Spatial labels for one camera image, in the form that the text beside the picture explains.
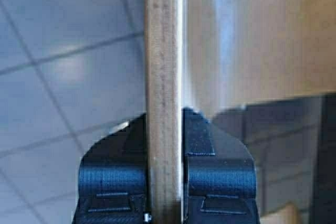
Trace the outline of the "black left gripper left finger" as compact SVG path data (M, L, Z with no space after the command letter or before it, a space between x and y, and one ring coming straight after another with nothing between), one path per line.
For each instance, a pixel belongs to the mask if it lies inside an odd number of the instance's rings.
M147 167L143 114L94 143L83 156L73 223L143 223Z

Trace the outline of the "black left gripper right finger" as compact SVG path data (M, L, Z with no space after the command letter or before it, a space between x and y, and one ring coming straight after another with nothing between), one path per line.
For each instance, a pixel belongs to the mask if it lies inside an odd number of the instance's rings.
M184 223L258 223L254 160L237 138L183 109Z

